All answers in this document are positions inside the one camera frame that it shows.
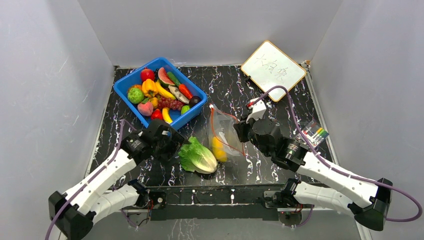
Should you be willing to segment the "green toy lettuce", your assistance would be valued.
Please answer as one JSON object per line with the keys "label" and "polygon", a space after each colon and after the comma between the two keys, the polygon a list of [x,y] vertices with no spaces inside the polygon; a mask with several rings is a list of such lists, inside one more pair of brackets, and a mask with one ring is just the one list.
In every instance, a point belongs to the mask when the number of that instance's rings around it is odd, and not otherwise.
{"label": "green toy lettuce", "polygon": [[188,172],[212,174],[217,170],[218,161],[213,153],[198,139],[191,136],[178,152],[181,167]]}

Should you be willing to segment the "clear zip top bag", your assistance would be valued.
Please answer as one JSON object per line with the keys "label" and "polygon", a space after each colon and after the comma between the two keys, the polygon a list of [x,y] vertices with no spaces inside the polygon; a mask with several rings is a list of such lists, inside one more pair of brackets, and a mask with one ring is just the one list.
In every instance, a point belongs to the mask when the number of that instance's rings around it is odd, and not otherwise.
{"label": "clear zip top bag", "polygon": [[212,152],[212,138],[217,137],[224,145],[224,151],[227,154],[227,161],[232,158],[245,156],[245,146],[239,141],[237,133],[233,127],[238,123],[238,119],[228,113],[218,109],[214,104],[209,105],[210,117],[208,121],[209,131],[208,148]]}

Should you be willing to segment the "yellow toy mango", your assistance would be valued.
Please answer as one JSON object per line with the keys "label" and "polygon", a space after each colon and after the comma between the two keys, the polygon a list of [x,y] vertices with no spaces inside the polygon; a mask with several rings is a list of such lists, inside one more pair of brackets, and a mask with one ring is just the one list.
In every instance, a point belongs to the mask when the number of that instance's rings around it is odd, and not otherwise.
{"label": "yellow toy mango", "polygon": [[224,149],[224,144],[215,136],[211,140],[211,147],[212,147],[212,153],[218,162],[221,162],[221,163],[227,162],[228,157]]}

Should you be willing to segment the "dark toy plum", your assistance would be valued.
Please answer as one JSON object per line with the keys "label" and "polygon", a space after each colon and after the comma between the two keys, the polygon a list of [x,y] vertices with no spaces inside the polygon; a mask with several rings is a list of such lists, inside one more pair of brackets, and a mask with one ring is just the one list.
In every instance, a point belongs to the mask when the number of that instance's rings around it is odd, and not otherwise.
{"label": "dark toy plum", "polygon": [[200,103],[202,101],[202,99],[199,96],[193,96],[190,100],[188,105],[193,108],[194,106],[196,106],[198,103]]}

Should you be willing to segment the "green toy custard apple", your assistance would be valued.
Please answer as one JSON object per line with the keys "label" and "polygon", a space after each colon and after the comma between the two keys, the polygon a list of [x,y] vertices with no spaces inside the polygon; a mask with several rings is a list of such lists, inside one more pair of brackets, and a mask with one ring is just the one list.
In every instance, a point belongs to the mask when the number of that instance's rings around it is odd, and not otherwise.
{"label": "green toy custard apple", "polygon": [[140,90],[137,87],[132,87],[129,89],[127,93],[127,98],[130,101],[130,103],[137,105],[145,99],[145,96],[142,90]]}

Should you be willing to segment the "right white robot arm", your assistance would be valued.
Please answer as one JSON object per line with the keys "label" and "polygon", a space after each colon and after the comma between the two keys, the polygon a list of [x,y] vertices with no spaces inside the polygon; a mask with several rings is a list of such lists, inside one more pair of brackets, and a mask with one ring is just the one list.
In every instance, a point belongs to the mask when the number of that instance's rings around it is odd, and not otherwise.
{"label": "right white robot arm", "polygon": [[353,217],[359,224],[374,231],[382,231],[391,204],[393,183],[380,178],[359,180],[350,171],[328,160],[321,162],[306,145],[285,137],[269,119],[250,119],[233,125],[242,143],[251,142],[265,157],[280,168],[311,177],[325,187],[309,185],[300,180],[289,180],[279,193],[288,207],[310,204],[330,208]]}

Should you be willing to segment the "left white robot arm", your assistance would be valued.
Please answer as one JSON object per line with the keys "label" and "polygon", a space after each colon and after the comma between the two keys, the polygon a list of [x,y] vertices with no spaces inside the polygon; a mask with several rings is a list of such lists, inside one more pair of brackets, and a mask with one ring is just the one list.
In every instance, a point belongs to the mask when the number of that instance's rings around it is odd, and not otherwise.
{"label": "left white robot arm", "polygon": [[141,130],[130,126],[131,132],[124,135],[127,123],[125,119],[120,120],[117,147],[103,163],[75,186],[50,195],[46,240],[54,227],[69,240],[81,240],[97,222],[116,211],[153,205],[149,189],[136,179],[110,193],[106,191],[142,161],[168,160],[189,141],[164,120],[154,119]]}

